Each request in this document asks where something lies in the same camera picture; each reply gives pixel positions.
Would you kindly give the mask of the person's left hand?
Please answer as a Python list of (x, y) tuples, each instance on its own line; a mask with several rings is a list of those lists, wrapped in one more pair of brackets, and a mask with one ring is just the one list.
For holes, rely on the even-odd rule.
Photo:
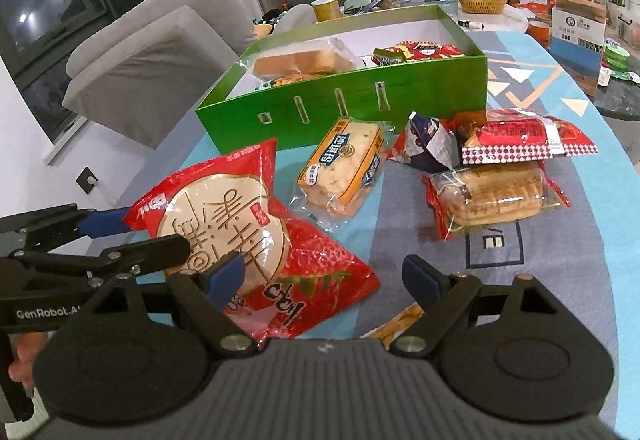
[(13, 382), (19, 382), (26, 389), (35, 387), (32, 368), (47, 340), (48, 334), (43, 332), (27, 333), (17, 338), (15, 342), (15, 359), (9, 366), (9, 375)]

